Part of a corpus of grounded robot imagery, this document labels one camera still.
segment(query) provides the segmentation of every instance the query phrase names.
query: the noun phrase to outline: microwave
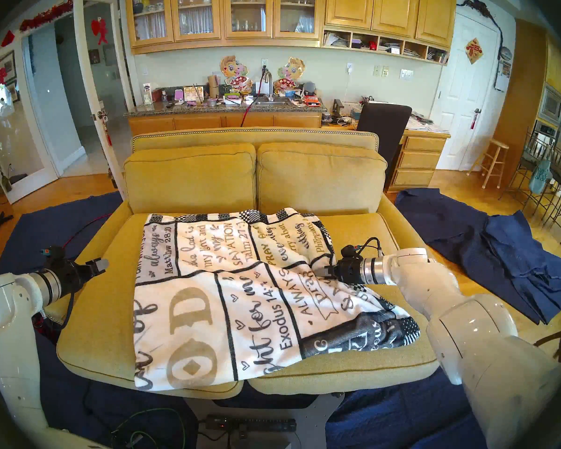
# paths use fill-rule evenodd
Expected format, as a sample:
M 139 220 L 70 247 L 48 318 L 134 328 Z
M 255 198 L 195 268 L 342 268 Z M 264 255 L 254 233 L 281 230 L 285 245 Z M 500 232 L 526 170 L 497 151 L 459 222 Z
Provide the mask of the microwave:
M 538 117 L 555 124 L 557 127 L 561 124 L 561 95 L 547 84 L 544 84 Z

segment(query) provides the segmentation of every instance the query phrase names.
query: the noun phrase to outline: white blanket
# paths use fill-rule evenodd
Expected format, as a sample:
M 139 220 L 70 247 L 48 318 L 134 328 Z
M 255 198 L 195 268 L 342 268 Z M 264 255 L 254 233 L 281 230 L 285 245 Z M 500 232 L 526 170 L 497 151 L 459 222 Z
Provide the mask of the white blanket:
M 313 269 L 331 261 L 319 218 L 291 208 L 151 214 L 133 308 L 137 389 L 246 380 L 318 354 L 419 337 L 408 313 L 372 290 L 317 279 Z

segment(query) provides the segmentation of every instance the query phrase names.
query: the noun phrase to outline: black chair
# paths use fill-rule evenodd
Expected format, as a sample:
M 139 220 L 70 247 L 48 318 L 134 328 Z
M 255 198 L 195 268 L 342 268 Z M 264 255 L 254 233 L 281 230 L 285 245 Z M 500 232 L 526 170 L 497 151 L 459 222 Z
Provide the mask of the black chair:
M 358 132 L 372 132 L 378 135 L 378 154 L 386 160 L 385 188 L 388 186 L 399 150 L 399 142 L 407 126 L 412 108 L 400 104 L 366 103 L 361 110 Z

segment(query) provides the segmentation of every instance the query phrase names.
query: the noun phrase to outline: glass cabinet door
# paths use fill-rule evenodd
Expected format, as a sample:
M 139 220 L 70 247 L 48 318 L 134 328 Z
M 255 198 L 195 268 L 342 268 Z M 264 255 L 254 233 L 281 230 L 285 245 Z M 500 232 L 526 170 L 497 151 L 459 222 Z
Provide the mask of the glass cabinet door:
M 317 40 L 324 0 L 274 0 L 274 37 Z
M 224 0 L 227 38 L 271 38 L 272 0 Z
M 218 0 L 171 0 L 175 41 L 220 38 Z
M 170 0 L 127 0 L 127 20 L 133 47 L 173 41 Z

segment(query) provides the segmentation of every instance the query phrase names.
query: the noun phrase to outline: blanket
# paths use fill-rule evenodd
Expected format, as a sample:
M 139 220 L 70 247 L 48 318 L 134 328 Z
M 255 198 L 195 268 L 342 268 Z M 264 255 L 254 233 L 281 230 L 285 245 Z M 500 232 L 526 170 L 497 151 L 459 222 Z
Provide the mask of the blanket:
M 395 206 L 426 244 L 534 323 L 561 310 L 561 258 L 532 238 L 521 211 L 489 216 L 436 188 L 404 190 Z
M 318 280 L 335 262 L 313 214 L 150 214 L 134 292 L 135 385 L 247 380 L 304 358 L 411 344 L 416 322 L 365 286 Z

